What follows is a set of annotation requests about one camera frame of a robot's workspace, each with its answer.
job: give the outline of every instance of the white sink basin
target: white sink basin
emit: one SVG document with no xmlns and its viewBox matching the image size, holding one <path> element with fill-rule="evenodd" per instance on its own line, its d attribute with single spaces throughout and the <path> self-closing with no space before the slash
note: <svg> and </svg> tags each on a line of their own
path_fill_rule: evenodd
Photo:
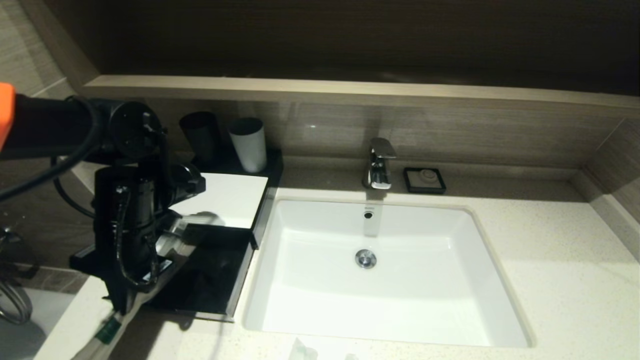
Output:
<svg viewBox="0 0 640 360">
<path fill-rule="evenodd" d="M 528 346 L 469 212 L 281 200 L 271 216 L 247 329 Z M 356 263 L 361 249 L 374 267 Z"/>
</svg>

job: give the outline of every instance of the chrome faucet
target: chrome faucet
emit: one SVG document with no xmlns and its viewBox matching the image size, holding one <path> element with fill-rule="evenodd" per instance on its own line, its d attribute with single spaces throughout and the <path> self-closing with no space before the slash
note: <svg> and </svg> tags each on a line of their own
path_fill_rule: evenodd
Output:
<svg viewBox="0 0 640 360">
<path fill-rule="evenodd" d="M 367 172 L 362 179 L 362 184 L 367 189 L 387 190 L 391 188 L 390 171 L 387 160 L 395 159 L 396 151 L 389 140 L 373 138 L 369 144 L 369 159 L 367 160 Z"/>
</svg>

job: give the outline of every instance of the cable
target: cable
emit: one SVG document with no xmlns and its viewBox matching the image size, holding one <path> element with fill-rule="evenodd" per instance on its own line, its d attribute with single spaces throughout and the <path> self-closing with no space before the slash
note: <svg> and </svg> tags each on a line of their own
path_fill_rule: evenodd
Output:
<svg viewBox="0 0 640 360">
<path fill-rule="evenodd" d="M 58 163 L 58 157 L 57 156 L 51 156 L 51 167 L 56 166 L 57 163 Z M 87 216 L 87 217 L 90 217 L 90 218 L 95 218 L 95 215 L 91 211 L 83 208 L 77 202 L 75 202 L 73 199 L 71 199 L 69 194 L 67 194 L 65 189 L 62 187 L 62 184 L 60 183 L 60 178 L 59 177 L 53 179 L 53 186 L 56 187 L 56 191 L 58 192 L 60 197 L 65 202 L 67 202 L 67 204 L 69 204 L 72 208 L 78 210 L 84 216 Z"/>
<path fill-rule="evenodd" d="M 120 193 L 126 193 L 124 195 L 124 200 L 121 200 L 118 203 L 118 213 L 116 215 L 116 262 L 120 267 L 120 273 L 122 277 L 124 277 L 129 284 L 137 290 L 148 292 L 156 285 L 158 282 L 158 273 L 159 273 L 159 264 L 158 264 L 158 256 L 156 252 L 156 246 L 152 242 L 147 242 L 149 246 L 149 250 L 151 251 L 151 270 L 149 280 L 147 281 L 136 281 L 134 280 L 129 273 L 127 273 L 127 269 L 124 268 L 124 261 L 122 259 L 122 233 L 124 231 L 124 220 L 127 214 L 127 207 L 129 206 L 129 201 L 131 199 L 131 192 L 127 188 L 120 188 L 122 191 Z"/>
<path fill-rule="evenodd" d="M 89 155 L 92 147 L 100 140 L 100 137 L 102 136 L 102 126 L 100 126 L 100 115 L 97 113 L 96 109 L 84 97 L 73 96 L 73 100 L 82 104 L 91 116 L 92 126 L 86 139 L 84 139 L 84 142 L 74 152 L 72 152 L 71 155 L 67 156 L 65 161 L 44 170 L 21 184 L 2 190 L 0 192 L 0 202 L 26 192 L 36 186 L 40 186 L 47 181 L 56 179 L 80 161 L 84 160 L 84 158 Z"/>
</svg>

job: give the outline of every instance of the drain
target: drain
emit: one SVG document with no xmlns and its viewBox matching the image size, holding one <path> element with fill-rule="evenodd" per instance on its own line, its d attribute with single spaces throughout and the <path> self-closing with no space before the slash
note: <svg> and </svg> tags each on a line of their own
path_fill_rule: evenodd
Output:
<svg viewBox="0 0 640 360">
<path fill-rule="evenodd" d="M 376 266 L 377 262 L 376 255 L 371 250 L 362 249 L 356 252 L 356 264 L 361 268 L 370 269 Z"/>
</svg>

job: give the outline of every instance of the white countertop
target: white countertop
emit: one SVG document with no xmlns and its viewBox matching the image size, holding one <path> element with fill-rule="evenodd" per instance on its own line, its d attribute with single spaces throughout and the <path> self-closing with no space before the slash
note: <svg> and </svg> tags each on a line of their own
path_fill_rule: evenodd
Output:
<svg viewBox="0 0 640 360">
<path fill-rule="evenodd" d="M 455 186 L 494 187 L 489 197 Z M 260 251 L 239 299 L 236 323 L 141 311 L 113 359 L 286 360 L 296 338 L 318 360 L 355 359 L 640 359 L 640 266 L 593 208 L 568 184 L 553 181 L 452 179 L 449 196 L 390 193 L 389 204 L 465 206 L 475 212 L 513 294 L 531 348 L 429 345 L 246 330 L 243 315 Z M 528 196 L 538 192 L 539 196 Z M 276 199 L 363 202 L 364 192 L 281 188 Z M 103 283 L 90 278 L 36 360 L 70 359 L 95 333 L 111 306 Z"/>
</svg>

